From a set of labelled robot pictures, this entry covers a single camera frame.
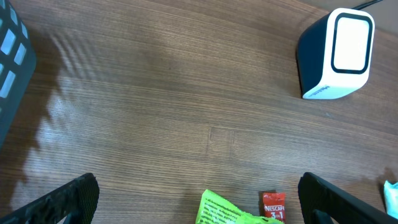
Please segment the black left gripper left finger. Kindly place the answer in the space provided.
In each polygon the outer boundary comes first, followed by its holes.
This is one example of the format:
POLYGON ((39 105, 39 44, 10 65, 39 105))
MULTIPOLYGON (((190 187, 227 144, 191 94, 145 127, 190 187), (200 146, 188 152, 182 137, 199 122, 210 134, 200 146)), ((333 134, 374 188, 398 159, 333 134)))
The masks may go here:
POLYGON ((90 224, 100 189, 92 173, 67 184, 1 218, 2 224, 64 223, 90 224))

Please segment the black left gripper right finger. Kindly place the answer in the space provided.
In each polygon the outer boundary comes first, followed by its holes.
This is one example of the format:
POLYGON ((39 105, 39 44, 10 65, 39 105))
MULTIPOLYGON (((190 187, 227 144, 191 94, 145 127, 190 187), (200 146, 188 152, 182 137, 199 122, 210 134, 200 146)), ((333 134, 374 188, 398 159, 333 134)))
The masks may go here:
POLYGON ((306 172, 298 183, 305 224, 397 224, 397 219, 321 177, 306 172))

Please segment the green snack packet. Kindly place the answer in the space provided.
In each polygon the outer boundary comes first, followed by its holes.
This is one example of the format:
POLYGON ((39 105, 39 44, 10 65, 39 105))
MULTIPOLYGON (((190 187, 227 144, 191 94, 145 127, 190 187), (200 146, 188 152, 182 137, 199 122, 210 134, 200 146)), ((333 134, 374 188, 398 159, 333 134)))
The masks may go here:
POLYGON ((200 201, 196 224, 283 224, 275 218, 254 216, 222 196, 206 189, 200 201))

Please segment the red candy bar wrapper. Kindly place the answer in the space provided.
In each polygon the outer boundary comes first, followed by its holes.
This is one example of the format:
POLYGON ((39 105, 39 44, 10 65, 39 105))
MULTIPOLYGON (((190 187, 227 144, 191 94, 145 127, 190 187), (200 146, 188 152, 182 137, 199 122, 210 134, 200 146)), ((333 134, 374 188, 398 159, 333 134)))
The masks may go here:
POLYGON ((285 193, 264 192, 262 194, 264 214, 267 218, 273 218, 285 223, 285 193))

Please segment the teal wipes packet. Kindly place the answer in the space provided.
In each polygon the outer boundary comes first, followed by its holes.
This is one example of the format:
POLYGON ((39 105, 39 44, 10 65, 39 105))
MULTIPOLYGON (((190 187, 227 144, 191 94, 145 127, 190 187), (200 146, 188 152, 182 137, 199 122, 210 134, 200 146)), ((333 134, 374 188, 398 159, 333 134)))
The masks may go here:
POLYGON ((386 212, 388 215, 398 219, 398 183, 391 184, 386 180, 383 189, 386 212))

